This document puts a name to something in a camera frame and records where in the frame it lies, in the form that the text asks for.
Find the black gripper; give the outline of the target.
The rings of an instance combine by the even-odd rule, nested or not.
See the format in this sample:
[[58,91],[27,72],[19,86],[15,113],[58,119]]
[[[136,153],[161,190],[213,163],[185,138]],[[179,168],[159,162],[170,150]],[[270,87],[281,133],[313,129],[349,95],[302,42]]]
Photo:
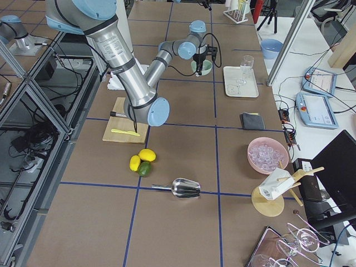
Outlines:
[[204,60],[209,60],[213,63],[216,60],[217,55],[217,47],[206,46],[204,51],[198,51],[198,53],[193,55],[193,61],[197,62],[197,66],[199,68],[198,72],[201,71],[202,63]]

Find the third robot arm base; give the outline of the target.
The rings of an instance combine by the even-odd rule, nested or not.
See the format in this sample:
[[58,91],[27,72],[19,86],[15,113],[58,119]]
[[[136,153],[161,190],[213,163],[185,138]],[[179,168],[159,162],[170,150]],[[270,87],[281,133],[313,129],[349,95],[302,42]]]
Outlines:
[[39,45],[35,45],[36,39],[28,33],[18,16],[1,17],[1,42],[8,45],[14,41],[9,48],[14,56],[35,56],[40,49]]

